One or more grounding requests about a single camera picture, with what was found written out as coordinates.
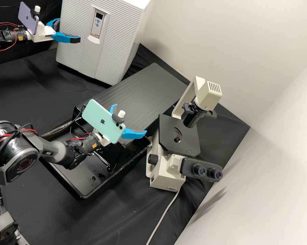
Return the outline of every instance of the white wall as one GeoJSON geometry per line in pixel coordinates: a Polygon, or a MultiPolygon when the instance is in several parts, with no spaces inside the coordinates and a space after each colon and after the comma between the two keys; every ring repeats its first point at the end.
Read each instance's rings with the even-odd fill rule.
{"type": "Polygon", "coordinates": [[[176,242],[307,245],[307,69],[249,130],[176,242]]]}
{"type": "Polygon", "coordinates": [[[307,66],[307,0],[154,0],[142,43],[249,125],[307,66]]]}

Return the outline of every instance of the purple smartphone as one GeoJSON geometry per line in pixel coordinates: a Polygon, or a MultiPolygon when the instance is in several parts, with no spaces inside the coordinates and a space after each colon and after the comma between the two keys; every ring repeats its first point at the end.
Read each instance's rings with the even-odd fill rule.
{"type": "Polygon", "coordinates": [[[39,16],[31,15],[30,8],[24,3],[20,3],[20,10],[18,11],[18,19],[22,24],[33,34],[35,35],[38,28],[39,16]]]}

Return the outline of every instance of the smartphone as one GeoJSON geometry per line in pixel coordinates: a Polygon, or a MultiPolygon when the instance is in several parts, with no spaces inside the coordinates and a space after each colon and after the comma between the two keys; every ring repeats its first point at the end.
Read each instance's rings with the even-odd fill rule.
{"type": "Polygon", "coordinates": [[[21,2],[18,11],[18,19],[33,35],[35,35],[37,33],[39,16],[35,15],[33,17],[30,10],[31,9],[24,2],[21,2]]]}
{"type": "Polygon", "coordinates": [[[125,130],[125,125],[115,122],[112,114],[94,99],[89,100],[82,118],[113,144],[118,142],[125,130]]]}

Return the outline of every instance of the mint green smartphone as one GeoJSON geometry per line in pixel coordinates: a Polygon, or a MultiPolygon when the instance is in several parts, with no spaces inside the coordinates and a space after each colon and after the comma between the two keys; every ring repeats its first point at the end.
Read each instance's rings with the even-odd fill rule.
{"type": "Polygon", "coordinates": [[[123,123],[117,125],[112,114],[94,99],[89,100],[82,118],[113,144],[118,142],[125,130],[125,125],[123,123]]]}

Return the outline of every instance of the display screen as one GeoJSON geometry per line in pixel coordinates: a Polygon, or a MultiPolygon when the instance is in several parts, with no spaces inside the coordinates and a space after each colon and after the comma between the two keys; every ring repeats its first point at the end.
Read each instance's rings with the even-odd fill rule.
{"type": "Polygon", "coordinates": [[[100,14],[100,13],[96,13],[96,18],[99,18],[99,19],[101,19],[101,20],[102,20],[103,15],[102,15],[102,14],[100,14]]]}

